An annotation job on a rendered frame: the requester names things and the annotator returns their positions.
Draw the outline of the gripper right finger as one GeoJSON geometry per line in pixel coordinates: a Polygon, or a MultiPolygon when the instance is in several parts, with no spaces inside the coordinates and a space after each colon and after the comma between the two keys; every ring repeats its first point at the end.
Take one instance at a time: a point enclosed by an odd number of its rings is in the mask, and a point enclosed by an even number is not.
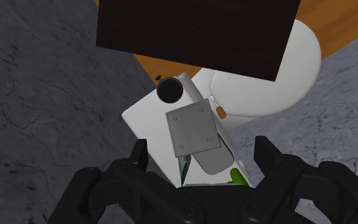
{"type": "Polygon", "coordinates": [[[283,154],[265,136],[256,136],[254,160],[264,178],[240,208],[241,224],[315,224],[296,213],[311,200],[331,224],[358,224],[358,175],[339,162],[317,167],[283,154]]]}

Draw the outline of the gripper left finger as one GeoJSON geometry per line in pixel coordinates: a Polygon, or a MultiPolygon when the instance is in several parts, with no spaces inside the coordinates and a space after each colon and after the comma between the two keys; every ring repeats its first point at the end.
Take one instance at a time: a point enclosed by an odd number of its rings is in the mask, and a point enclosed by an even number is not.
{"type": "Polygon", "coordinates": [[[135,224],[206,224],[200,204],[147,166],[147,141],[139,139],[128,158],[115,160],[106,171],[78,170],[47,224],[98,224],[114,204],[123,206],[135,224]]]}

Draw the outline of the green rounded object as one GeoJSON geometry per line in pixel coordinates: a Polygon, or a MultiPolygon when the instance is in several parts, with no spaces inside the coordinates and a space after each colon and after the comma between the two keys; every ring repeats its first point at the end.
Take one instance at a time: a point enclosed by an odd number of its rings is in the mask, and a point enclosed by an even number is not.
{"type": "Polygon", "coordinates": [[[232,168],[230,170],[231,182],[235,184],[239,184],[242,186],[249,186],[247,180],[244,178],[242,173],[237,168],[232,168]]]}

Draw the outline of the white box with green side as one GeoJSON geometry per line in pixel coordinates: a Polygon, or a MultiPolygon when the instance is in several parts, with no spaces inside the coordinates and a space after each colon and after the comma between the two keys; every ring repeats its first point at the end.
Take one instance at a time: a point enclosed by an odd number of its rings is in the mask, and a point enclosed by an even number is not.
{"type": "Polygon", "coordinates": [[[234,158],[233,164],[227,169],[215,175],[209,175],[201,168],[194,156],[191,157],[191,163],[183,186],[234,185],[230,174],[230,171],[234,168],[237,168],[240,171],[250,187],[254,187],[254,183],[251,181],[251,177],[247,172],[243,161],[238,157],[234,158]]]}

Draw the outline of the grey square plate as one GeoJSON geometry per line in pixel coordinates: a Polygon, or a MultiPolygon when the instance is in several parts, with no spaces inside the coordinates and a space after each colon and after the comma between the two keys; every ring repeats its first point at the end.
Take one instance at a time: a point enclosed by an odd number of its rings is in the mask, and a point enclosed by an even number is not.
{"type": "Polygon", "coordinates": [[[165,115],[176,158],[221,147],[208,99],[166,112],[165,115]]]}

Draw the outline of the dark brown robot stand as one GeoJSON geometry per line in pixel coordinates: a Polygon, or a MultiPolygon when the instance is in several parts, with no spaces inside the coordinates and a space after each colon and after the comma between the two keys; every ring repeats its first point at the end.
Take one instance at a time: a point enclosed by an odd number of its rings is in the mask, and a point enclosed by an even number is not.
{"type": "Polygon", "coordinates": [[[275,81],[301,0],[100,0],[99,47],[275,81]]]}

